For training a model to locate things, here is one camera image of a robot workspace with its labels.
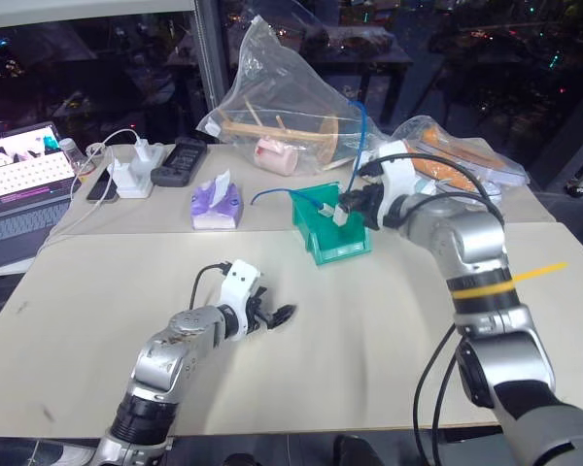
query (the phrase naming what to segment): glass window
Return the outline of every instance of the glass window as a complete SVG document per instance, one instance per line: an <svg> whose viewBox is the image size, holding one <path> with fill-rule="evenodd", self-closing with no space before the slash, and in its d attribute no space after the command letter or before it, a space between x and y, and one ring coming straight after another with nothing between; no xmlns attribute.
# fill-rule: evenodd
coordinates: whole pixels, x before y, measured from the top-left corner
<svg viewBox="0 0 583 466"><path fill-rule="evenodd" d="M0 131L52 120L81 149L124 127L168 143L193 133L203 96L183 13L0 29Z"/></svg>
<svg viewBox="0 0 583 466"><path fill-rule="evenodd" d="M231 77L257 14L389 134L430 115L527 168L583 99L581 0L222 0Z"/></svg>

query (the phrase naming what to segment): yellow stripe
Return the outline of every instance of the yellow stripe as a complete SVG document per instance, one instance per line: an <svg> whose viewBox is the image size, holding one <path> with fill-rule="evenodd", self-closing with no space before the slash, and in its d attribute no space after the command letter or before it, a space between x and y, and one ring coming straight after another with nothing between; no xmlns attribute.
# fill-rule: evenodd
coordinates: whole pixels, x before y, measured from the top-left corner
<svg viewBox="0 0 583 466"><path fill-rule="evenodd" d="M548 265L546 267L540 267L539 269L531 270L525 274L520 274L514 277L512 280L503 283L489 284L486 286L477 286L476 288L469 289L459 289L452 291L451 295L454 299L468 299L468 298L481 298L483 296L488 296L491 294L504 293L505 291L511 291L514 289L514 283L520 282L522 280L532 279L534 277L539 277L540 275L549 274L557 270L561 270L567 266L567 262L560 262L554 265Z"/></svg>

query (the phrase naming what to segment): plastic bag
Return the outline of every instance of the plastic bag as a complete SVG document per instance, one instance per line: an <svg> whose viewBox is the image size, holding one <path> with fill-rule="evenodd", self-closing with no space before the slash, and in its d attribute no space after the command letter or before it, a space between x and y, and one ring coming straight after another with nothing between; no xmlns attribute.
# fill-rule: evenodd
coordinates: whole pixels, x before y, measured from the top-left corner
<svg viewBox="0 0 583 466"><path fill-rule="evenodd" d="M482 138L455 138L430 116L414 116L404 121L394 132L393 139L402 139L410 151L430 153L448 158L472 172L489 190L498 194L506 186L529 183L527 172L519 163L495 152ZM442 190L474 191L475 186L457 170L426 160L413 160L418 173L442 186Z"/></svg>
<svg viewBox="0 0 583 466"><path fill-rule="evenodd" d="M260 16L242 41L231 90L196 127L233 144L257 166L285 176L316 174L352 160L360 128L360 110L298 53L281 46ZM386 140L368 117L365 148ZM270 156L275 157L271 163L264 159Z"/></svg>

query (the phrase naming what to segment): purple tissue box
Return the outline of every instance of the purple tissue box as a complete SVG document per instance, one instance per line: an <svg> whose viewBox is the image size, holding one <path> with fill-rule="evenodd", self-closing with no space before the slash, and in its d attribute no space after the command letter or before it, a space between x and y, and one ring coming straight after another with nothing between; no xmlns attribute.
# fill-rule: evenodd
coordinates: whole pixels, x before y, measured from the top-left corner
<svg viewBox="0 0 583 466"><path fill-rule="evenodd" d="M235 183L231 183L223 199L209 207L216 191L216 184L199 186L192 195L190 217L195 230L233 230L242 216L242 198Z"/></svg>

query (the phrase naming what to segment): black phone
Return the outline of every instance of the black phone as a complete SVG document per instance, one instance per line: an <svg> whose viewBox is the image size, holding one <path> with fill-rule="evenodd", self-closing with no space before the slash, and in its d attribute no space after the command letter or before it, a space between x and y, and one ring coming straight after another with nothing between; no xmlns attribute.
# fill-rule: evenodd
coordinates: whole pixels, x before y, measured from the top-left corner
<svg viewBox="0 0 583 466"><path fill-rule="evenodd" d="M101 176L95 182L95 186L90 190L86 200L88 202L97 202L104 194L109 179L110 173L108 173L108 170L104 170ZM102 202L113 202L116 201L117 198L117 185L114 181L110 180L110 187L108 188L108 192L106 193L106 196Z"/></svg>

